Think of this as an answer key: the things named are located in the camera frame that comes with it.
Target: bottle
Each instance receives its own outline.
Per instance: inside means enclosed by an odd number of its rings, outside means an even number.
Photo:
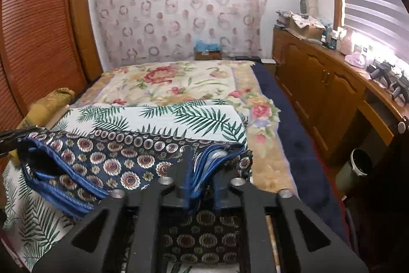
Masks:
[[[331,43],[329,45],[330,49],[335,50],[337,48],[337,37],[334,34],[334,30],[331,37]]]
[[[339,34],[337,39],[337,51],[341,51],[341,43],[341,34]]]
[[[350,55],[352,53],[352,34],[354,31],[351,28],[346,29],[346,36],[342,39],[341,53],[343,55]]]
[[[367,65],[372,65],[375,60],[375,51],[373,46],[368,46],[367,50]]]

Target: patterned curtain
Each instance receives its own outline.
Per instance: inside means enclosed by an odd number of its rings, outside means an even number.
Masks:
[[[193,59],[197,39],[226,55],[267,58],[260,21],[267,0],[95,0],[116,66]]]

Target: floral bedspread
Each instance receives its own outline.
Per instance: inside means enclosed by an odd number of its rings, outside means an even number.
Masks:
[[[265,191],[297,193],[277,135],[279,109],[260,91],[249,61],[150,63],[106,72],[75,104],[168,106],[222,99],[248,117],[246,136],[253,150],[254,184]]]

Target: cabinet door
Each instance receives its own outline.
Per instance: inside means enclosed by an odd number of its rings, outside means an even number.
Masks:
[[[298,45],[290,43],[281,57],[280,81],[293,103],[298,99],[304,78],[305,52]]]
[[[314,49],[307,49],[305,55],[302,89],[299,91],[295,107],[307,124],[312,126],[324,99],[329,64],[328,60]]]
[[[273,58],[278,60],[280,63],[282,61],[281,57],[283,55],[283,49],[285,44],[288,44],[288,38],[283,34],[282,31],[274,30],[274,41],[273,41]]]
[[[324,103],[313,127],[317,142],[327,156],[345,134],[364,91],[365,87],[347,72],[331,71],[326,80]]]

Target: window blind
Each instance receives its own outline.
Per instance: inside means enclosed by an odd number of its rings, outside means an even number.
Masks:
[[[344,25],[409,61],[409,14],[401,0],[344,0]]]

